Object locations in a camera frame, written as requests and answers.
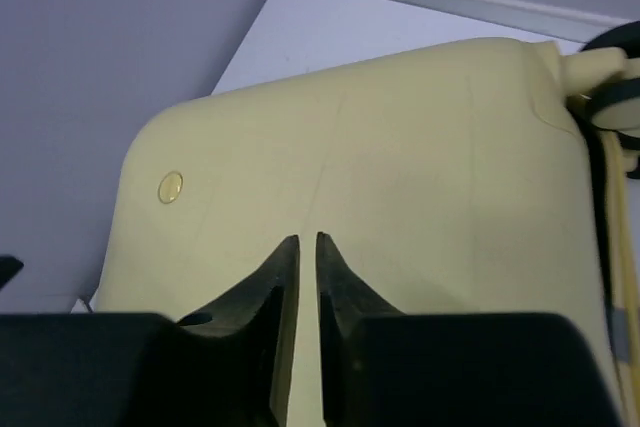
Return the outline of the yellow hard-shell suitcase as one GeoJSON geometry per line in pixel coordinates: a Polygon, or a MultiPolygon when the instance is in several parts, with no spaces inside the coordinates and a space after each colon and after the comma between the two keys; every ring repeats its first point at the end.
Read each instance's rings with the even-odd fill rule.
{"type": "Polygon", "coordinates": [[[483,38],[171,107],[126,154],[97,309],[178,319],[297,235],[287,422],[318,426],[326,232],[402,311],[570,319],[635,424],[636,378],[606,334],[587,145],[565,105],[622,68],[616,50],[483,38]]]}

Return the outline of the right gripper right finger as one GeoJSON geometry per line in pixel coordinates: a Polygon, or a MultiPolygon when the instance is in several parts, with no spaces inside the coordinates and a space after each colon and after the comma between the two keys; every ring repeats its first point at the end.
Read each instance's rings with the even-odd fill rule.
{"type": "Polygon", "coordinates": [[[368,368],[366,322],[401,311],[349,267],[325,232],[316,236],[315,275],[323,420],[328,426],[365,426],[373,419],[376,380],[368,368]]]}

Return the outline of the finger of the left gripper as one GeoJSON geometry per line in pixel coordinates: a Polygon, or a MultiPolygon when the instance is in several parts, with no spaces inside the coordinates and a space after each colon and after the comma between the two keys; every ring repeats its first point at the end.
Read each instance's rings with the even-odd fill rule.
{"type": "Polygon", "coordinates": [[[24,263],[11,255],[0,256],[0,289],[3,289],[24,267],[24,263]]]}

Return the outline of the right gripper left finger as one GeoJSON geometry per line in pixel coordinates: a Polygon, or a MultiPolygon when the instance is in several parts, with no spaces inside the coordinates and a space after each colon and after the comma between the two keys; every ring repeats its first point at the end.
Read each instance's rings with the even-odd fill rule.
{"type": "Polygon", "coordinates": [[[300,283],[297,236],[219,297],[183,317],[171,354],[172,426],[283,426],[300,283]]]}

